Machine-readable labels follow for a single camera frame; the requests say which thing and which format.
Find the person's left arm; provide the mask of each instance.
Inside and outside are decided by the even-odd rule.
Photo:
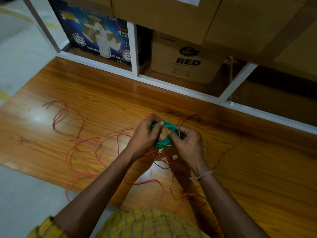
[[[151,132],[153,123],[158,124]],[[163,126],[164,122],[156,115],[143,120],[127,147],[96,180],[53,218],[53,223],[69,238],[88,238],[128,169],[153,147]]]

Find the green wire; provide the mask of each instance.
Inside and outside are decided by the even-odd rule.
[[[152,124],[151,126],[151,131],[153,130],[153,128],[157,125],[157,123]],[[173,132],[176,132],[176,130],[178,130],[178,136],[180,137],[180,130],[178,127],[176,127],[175,125],[172,125],[170,122],[165,121],[164,122],[164,127],[167,128],[168,130],[171,130]],[[154,143],[154,147],[156,148],[160,148],[162,150],[168,150],[169,148],[171,148],[174,144],[172,143],[172,140],[169,136],[166,136],[165,139],[163,139],[161,142],[157,141],[156,143]]]

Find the white string bracelet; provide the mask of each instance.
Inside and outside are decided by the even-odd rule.
[[[198,181],[198,180],[200,180],[201,178],[204,178],[205,176],[208,176],[208,175],[210,175],[210,174],[212,174],[212,173],[213,173],[212,170],[209,170],[209,171],[207,171],[206,173],[203,173],[202,175],[200,175],[200,176],[198,176],[198,177],[189,177],[189,179],[192,180],[192,181]]]

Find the yellow floor line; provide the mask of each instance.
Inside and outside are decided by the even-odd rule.
[[[0,101],[6,101],[11,97],[10,94],[0,90]]]
[[[0,13],[2,14],[5,14],[5,15],[8,15],[8,16],[12,16],[12,17],[16,17],[16,18],[19,18],[21,20],[25,20],[25,21],[28,21],[30,23],[34,23],[32,18],[30,18],[28,15],[26,14],[22,14],[22,13],[19,13],[19,12],[15,12],[15,11],[11,11],[11,10],[8,10],[6,8],[3,8],[3,7],[0,7]],[[58,24],[54,24],[54,23],[49,23],[49,22],[44,22],[45,26],[49,29],[59,29],[59,30],[63,30],[61,28],[61,26],[59,26]]]

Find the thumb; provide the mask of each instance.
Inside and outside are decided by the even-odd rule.
[[[156,140],[159,134],[161,133],[163,127],[164,127],[164,121],[158,122],[157,125],[154,126],[150,134],[151,139]]]
[[[171,138],[174,144],[177,144],[181,141],[180,137],[178,137],[178,135],[171,130],[168,131],[168,136]]]

